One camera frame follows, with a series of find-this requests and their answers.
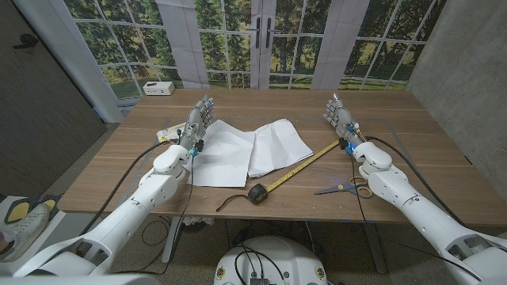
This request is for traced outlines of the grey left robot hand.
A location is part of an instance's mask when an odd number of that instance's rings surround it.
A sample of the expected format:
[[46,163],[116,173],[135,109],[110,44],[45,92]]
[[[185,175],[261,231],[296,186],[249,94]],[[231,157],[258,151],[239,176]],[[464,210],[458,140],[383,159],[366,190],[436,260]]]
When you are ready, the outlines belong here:
[[201,140],[214,120],[214,101],[207,94],[191,109],[180,137],[179,145],[191,150]]

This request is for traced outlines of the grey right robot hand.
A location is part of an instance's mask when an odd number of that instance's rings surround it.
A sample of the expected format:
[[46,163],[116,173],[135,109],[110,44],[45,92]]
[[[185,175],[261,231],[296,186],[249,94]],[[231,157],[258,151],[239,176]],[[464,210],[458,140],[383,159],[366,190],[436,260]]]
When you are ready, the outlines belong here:
[[341,98],[334,93],[326,104],[323,117],[335,129],[342,149],[351,149],[364,143],[366,139],[360,134],[360,125],[349,110],[343,105]]

